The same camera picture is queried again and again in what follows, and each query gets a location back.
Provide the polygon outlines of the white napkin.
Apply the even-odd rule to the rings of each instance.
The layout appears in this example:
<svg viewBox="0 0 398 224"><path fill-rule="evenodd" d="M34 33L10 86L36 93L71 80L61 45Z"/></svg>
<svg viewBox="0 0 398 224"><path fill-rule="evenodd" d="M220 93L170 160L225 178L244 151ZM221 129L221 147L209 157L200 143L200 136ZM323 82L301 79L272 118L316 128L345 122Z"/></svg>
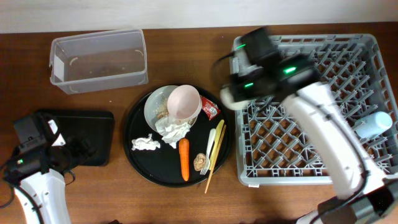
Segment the white napkin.
<svg viewBox="0 0 398 224"><path fill-rule="evenodd" d="M172 148L177 148L179 140L190 131L191 125L187 121L179 121L170 116L164 116L155 123L156 131L162 140Z"/></svg>

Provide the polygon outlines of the rice and food scraps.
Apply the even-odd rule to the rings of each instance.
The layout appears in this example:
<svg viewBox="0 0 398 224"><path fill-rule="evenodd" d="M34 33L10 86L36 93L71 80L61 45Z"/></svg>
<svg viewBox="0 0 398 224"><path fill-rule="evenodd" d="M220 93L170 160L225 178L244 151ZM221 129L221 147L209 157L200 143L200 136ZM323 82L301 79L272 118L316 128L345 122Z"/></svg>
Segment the rice and food scraps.
<svg viewBox="0 0 398 224"><path fill-rule="evenodd" d="M168 116L169 115L169 111L167 109L167 102L168 102L168 98L164 98L162 100L160 106L156 110L156 117L158 119L162 119L164 116Z"/></svg>

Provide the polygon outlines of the red snack wrapper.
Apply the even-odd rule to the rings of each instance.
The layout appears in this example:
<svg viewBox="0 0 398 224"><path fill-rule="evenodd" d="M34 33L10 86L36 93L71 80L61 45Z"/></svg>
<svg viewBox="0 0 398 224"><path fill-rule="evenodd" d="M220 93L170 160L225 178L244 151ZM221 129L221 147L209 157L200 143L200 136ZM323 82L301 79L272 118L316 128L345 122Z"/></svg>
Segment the red snack wrapper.
<svg viewBox="0 0 398 224"><path fill-rule="evenodd" d="M206 113L208 119L212 120L213 118L217 117L221 112L221 110L218 108L218 105L205 98L204 96L200 97L202 103L201 108Z"/></svg>

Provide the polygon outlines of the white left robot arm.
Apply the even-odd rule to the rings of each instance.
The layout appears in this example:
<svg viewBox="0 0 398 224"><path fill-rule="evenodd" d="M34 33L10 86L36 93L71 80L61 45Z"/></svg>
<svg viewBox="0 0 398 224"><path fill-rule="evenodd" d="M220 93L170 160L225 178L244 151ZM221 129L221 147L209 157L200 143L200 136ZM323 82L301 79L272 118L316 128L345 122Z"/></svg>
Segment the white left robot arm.
<svg viewBox="0 0 398 224"><path fill-rule="evenodd" d="M56 117L42 111L14 122L19 138L1 167L27 223L70 223L65 174L85 163L96 149L86 138L62 135Z"/></svg>

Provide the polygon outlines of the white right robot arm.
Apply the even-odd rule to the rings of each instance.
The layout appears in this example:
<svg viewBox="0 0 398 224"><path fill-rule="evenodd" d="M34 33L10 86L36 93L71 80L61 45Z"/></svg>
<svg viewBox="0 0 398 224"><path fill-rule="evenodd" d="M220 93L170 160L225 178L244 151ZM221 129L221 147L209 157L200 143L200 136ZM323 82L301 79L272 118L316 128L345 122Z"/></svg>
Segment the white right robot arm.
<svg viewBox="0 0 398 224"><path fill-rule="evenodd" d="M333 184L299 223L374 223L396 208L397 105L372 35L262 27L227 59L220 97L236 113L242 184Z"/></svg>

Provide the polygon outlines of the white plastic fork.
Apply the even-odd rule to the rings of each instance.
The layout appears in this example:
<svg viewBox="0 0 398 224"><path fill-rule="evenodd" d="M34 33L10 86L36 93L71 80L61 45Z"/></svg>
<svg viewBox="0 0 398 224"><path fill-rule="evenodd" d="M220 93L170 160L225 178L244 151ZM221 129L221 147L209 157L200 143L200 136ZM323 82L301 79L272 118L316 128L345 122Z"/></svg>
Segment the white plastic fork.
<svg viewBox="0 0 398 224"><path fill-rule="evenodd" d="M215 141L215 135L216 135L216 129L211 129L209 133L209 138L208 138L208 144L206 148L206 161L205 161L205 166L202 168L200 174L205 175L208 171L208 168L210 166L210 153L213 147L213 143Z"/></svg>

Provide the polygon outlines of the small white tissue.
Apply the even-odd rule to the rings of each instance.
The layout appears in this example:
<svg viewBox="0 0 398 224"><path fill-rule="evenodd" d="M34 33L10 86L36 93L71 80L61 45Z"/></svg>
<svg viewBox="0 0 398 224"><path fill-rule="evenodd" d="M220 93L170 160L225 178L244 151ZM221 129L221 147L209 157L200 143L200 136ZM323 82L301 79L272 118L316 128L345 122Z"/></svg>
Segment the small white tissue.
<svg viewBox="0 0 398 224"><path fill-rule="evenodd" d="M160 149L160 142L154 141L152 139L152 134L149 134L146 138L137 138L132 140L132 150L149 150L154 151L156 149Z"/></svg>

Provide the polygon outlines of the light blue cup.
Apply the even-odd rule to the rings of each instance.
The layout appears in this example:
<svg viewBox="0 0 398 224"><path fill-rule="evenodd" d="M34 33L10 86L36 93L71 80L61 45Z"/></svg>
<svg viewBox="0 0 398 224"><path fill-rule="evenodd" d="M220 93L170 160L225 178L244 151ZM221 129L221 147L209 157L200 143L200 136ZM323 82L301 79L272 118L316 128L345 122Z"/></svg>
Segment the light blue cup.
<svg viewBox="0 0 398 224"><path fill-rule="evenodd" d="M355 132L360 138L375 138L392 126L392 118L383 111L367 115L355 122Z"/></svg>

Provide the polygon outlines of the brown food lump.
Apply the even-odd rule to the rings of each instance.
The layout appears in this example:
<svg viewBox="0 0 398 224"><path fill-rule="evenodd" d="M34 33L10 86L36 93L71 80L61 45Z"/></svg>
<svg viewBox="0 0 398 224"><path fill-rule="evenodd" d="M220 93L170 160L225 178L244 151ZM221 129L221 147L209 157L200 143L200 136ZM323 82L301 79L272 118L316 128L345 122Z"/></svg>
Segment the brown food lump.
<svg viewBox="0 0 398 224"><path fill-rule="evenodd" d="M193 165L196 171L202 171L206 165L206 156L203 153L197 154L193 161Z"/></svg>

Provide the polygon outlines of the wooden chopstick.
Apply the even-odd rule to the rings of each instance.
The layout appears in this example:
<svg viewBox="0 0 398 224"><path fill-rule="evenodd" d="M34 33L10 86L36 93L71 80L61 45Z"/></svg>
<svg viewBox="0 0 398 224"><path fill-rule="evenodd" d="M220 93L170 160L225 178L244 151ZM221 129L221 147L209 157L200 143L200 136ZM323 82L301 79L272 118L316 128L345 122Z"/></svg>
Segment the wooden chopstick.
<svg viewBox="0 0 398 224"><path fill-rule="evenodd" d="M218 154L219 154L219 151L220 151L220 147L221 147L222 142L223 142L225 130L226 130L226 125L224 124L224 126L223 126L223 128L222 128L222 130L221 130L221 135L220 135L218 144L217 144L217 148L216 148L216 152L215 152L215 157L214 157L214 159L213 159L213 164L212 164L212 166L211 166L211 171L210 171L209 177L208 177L208 179L207 179L206 188L205 188L205 194L206 194L207 191L208 191L208 188L209 188L209 185L210 185L210 182L211 182L211 178L212 178L212 176L213 176L213 172L214 172L214 169L215 169L215 165L216 165L216 161L217 161Z"/></svg>

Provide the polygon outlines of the orange carrot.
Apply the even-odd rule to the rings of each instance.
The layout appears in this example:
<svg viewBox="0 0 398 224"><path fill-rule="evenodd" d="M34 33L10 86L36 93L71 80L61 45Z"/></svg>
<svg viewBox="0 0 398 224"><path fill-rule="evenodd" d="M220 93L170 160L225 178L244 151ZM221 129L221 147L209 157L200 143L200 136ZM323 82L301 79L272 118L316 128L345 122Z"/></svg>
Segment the orange carrot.
<svg viewBox="0 0 398 224"><path fill-rule="evenodd" d="M184 181L189 180L189 141L188 139L181 139L178 142L178 150L180 154L181 174Z"/></svg>

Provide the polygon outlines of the yellow plastic knife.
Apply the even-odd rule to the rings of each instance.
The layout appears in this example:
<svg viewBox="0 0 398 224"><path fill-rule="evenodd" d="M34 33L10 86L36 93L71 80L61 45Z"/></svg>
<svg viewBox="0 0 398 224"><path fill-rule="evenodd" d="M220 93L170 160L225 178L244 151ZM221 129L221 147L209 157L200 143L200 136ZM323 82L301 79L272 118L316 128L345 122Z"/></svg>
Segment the yellow plastic knife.
<svg viewBox="0 0 398 224"><path fill-rule="evenodd" d="M214 141L213 149L212 149L211 154L210 154L210 168L209 168L209 170L212 169L213 164L214 164L216 149L218 147L218 143L219 143L219 140L220 140L220 137L221 137L221 131L223 129L223 126L224 126L224 120L222 119L218 123L218 125L216 127L215 141Z"/></svg>

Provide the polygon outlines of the grey plate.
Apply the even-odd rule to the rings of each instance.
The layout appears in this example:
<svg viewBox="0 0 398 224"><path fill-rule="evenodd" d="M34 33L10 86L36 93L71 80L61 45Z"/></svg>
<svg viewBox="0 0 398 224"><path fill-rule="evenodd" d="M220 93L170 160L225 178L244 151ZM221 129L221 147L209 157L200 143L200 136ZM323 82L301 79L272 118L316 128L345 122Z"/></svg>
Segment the grey plate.
<svg viewBox="0 0 398 224"><path fill-rule="evenodd" d="M164 98L169 98L170 94L176 89L178 85L166 85L156 89L152 92L146 102L144 103L144 117L151 129L156 133L155 123L159 120L156 117L156 110L160 106Z"/></svg>

